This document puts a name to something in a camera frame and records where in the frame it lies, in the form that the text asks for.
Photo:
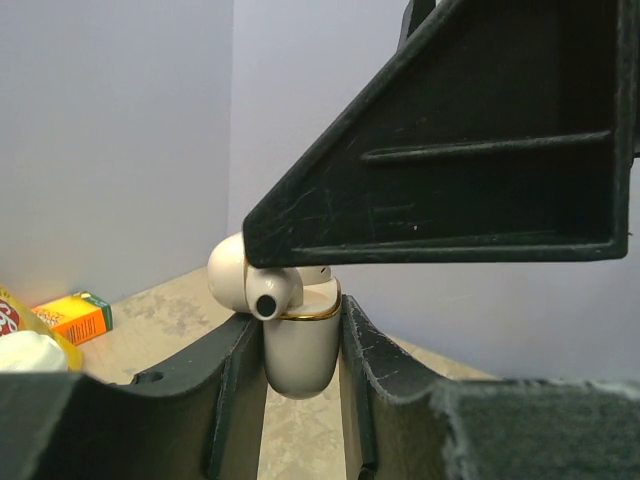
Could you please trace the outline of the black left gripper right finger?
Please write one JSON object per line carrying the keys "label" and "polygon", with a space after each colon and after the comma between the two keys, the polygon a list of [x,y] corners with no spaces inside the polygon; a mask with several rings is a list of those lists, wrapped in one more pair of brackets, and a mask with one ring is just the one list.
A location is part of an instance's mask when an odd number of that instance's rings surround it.
{"label": "black left gripper right finger", "polygon": [[635,479],[635,382],[451,380],[351,296],[339,384],[350,479]]}

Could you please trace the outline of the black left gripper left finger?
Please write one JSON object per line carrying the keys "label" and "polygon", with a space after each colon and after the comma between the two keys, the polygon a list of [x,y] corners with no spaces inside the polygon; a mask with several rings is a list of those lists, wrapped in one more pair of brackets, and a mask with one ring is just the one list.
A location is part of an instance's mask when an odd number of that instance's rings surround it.
{"label": "black left gripper left finger", "polygon": [[235,314],[131,383],[1,378],[5,479],[253,479],[267,382],[262,328]]}

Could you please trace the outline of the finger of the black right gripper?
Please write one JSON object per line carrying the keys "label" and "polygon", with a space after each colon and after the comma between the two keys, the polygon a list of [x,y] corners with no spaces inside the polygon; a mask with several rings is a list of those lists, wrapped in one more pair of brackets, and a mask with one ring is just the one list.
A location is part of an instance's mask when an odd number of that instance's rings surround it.
{"label": "finger of the black right gripper", "polygon": [[251,265],[628,251],[635,1],[440,1],[242,224]]}
{"label": "finger of the black right gripper", "polygon": [[403,12],[397,49],[400,50],[436,7],[436,0],[410,0]]}

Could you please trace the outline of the beige earbud case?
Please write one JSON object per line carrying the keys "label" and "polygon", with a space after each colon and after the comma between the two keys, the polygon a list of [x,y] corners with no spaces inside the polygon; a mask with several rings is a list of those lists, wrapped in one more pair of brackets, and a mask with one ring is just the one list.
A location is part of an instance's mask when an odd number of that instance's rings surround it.
{"label": "beige earbud case", "polygon": [[334,375],[339,353],[340,281],[332,273],[327,283],[303,286],[301,306],[288,309],[277,319],[262,321],[250,313],[246,300],[249,266],[255,267],[245,253],[242,234],[229,236],[214,247],[207,262],[213,298],[262,324],[265,372],[273,390],[291,399],[319,395]]}

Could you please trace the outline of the white stem earbud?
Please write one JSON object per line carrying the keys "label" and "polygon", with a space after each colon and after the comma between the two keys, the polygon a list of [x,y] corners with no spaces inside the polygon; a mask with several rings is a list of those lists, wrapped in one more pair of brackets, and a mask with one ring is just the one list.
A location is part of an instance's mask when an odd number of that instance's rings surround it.
{"label": "white stem earbud", "polygon": [[324,284],[333,278],[331,267],[328,265],[297,267],[297,271],[304,287]]}
{"label": "white stem earbud", "polygon": [[304,301],[303,281],[296,268],[249,266],[245,286],[249,311],[258,320],[277,319]]}

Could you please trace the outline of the orange juice carton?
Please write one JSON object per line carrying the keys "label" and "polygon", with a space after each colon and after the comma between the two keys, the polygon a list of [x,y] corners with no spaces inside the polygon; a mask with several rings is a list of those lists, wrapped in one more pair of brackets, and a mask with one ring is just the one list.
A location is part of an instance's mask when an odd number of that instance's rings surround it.
{"label": "orange juice carton", "polygon": [[32,312],[74,345],[85,343],[113,329],[111,305],[88,291],[33,307]]}

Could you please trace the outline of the long green white cabbage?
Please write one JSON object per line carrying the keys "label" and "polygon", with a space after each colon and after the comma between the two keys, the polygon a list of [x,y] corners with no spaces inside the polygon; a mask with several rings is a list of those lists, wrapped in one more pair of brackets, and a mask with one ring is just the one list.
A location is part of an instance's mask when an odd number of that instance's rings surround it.
{"label": "long green white cabbage", "polygon": [[1,337],[2,373],[67,371],[67,356],[51,337],[24,330]]}

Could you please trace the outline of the yellow Lays chip bag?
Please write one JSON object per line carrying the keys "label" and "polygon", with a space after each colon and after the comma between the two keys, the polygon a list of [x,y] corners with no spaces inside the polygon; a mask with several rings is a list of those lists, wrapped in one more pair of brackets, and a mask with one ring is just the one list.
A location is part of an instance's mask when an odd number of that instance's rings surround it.
{"label": "yellow Lays chip bag", "polygon": [[34,331],[51,337],[58,343],[67,356],[69,364],[67,371],[78,372],[82,370],[84,355],[81,350],[63,336],[54,332],[5,287],[1,287],[1,337],[24,330]]}

